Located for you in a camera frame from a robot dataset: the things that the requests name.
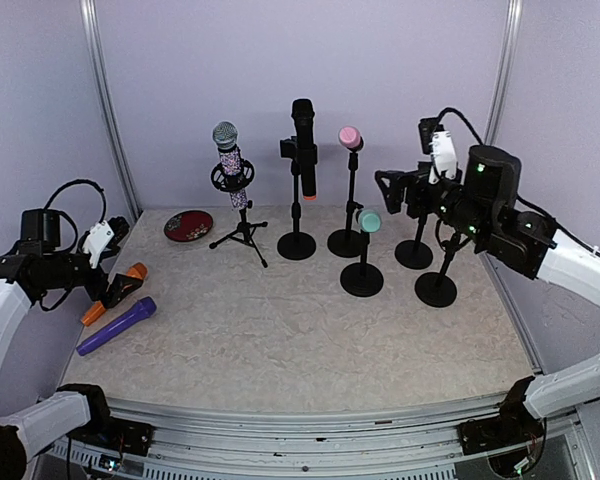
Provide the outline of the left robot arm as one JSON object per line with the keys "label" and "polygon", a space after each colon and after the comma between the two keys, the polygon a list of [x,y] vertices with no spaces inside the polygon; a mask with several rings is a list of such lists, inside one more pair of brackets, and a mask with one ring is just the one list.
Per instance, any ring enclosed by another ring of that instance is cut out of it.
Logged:
{"label": "left robot arm", "polygon": [[[111,309],[138,290],[141,279],[110,276],[101,266],[116,256],[130,231],[122,216],[102,212],[86,232],[73,234],[67,247],[61,244],[61,224],[75,221],[50,202],[21,215],[20,237],[0,256],[0,371],[20,325],[34,306],[43,311],[49,292],[61,291],[65,301],[77,288]],[[69,384],[49,398],[13,414],[0,417],[0,479],[21,479],[27,466],[57,439],[86,433],[101,445],[120,434],[117,418],[110,414],[101,387]]]}

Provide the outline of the pink microphone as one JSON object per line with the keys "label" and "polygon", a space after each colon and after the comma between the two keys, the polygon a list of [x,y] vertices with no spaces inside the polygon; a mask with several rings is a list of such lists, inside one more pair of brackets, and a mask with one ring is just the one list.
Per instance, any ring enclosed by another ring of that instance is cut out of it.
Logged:
{"label": "pink microphone", "polygon": [[354,126],[344,126],[338,132],[339,143],[351,152],[360,151],[364,146],[364,140],[360,131]]}

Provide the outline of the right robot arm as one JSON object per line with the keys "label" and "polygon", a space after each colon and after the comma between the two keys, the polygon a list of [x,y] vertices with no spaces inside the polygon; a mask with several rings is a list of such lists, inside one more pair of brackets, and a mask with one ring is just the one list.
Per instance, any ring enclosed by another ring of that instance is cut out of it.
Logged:
{"label": "right robot arm", "polygon": [[[541,207],[519,193],[521,161],[478,139],[459,169],[451,135],[441,126],[445,108],[418,124],[427,160],[412,171],[377,170],[374,179],[388,213],[405,209],[419,221],[429,216],[452,228],[445,258],[471,243],[531,279],[559,286],[600,308],[600,250],[577,238]],[[528,429],[537,432],[547,417],[600,399],[600,352],[552,374],[517,381],[499,405],[491,433],[503,444]]]}

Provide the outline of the black round-base stand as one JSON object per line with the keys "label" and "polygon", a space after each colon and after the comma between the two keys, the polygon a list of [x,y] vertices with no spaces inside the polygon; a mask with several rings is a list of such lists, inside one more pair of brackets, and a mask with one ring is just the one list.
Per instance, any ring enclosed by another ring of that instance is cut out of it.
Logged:
{"label": "black round-base stand", "polygon": [[432,264],[432,250],[422,241],[426,223],[427,216],[421,215],[414,238],[401,241],[396,246],[394,257],[400,265],[412,270],[424,270]]}

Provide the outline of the teal microphone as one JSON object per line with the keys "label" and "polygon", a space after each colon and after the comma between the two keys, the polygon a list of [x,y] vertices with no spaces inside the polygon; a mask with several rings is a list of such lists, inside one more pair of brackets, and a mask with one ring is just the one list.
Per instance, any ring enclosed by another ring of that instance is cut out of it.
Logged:
{"label": "teal microphone", "polygon": [[363,208],[356,212],[356,222],[361,232],[376,233],[382,227],[380,214],[370,208]]}

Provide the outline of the orange microphone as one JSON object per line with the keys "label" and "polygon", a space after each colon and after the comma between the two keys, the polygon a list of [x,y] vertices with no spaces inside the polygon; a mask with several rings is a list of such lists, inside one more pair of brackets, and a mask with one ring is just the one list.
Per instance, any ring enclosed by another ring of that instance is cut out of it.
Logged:
{"label": "orange microphone", "polygon": [[[138,279],[141,283],[144,282],[144,279],[147,277],[147,275],[148,269],[141,262],[132,265],[126,272],[126,276]],[[90,326],[95,323],[105,312],[106,308],[100,301],[98,301],[85,312],[81,319],[81,323],[84,326]]]}

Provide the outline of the purple microphone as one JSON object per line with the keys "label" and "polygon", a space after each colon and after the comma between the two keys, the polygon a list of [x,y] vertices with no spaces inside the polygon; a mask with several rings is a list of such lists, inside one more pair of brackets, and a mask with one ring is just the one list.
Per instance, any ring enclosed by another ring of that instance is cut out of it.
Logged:
{"label": "purple microphone", "polygon": [[125,313],[87,337],[76,347],[76,352],[79,356],[92,353],[135,324],[150,318],[156,310],[157,305],[151,297],[141,298]]}

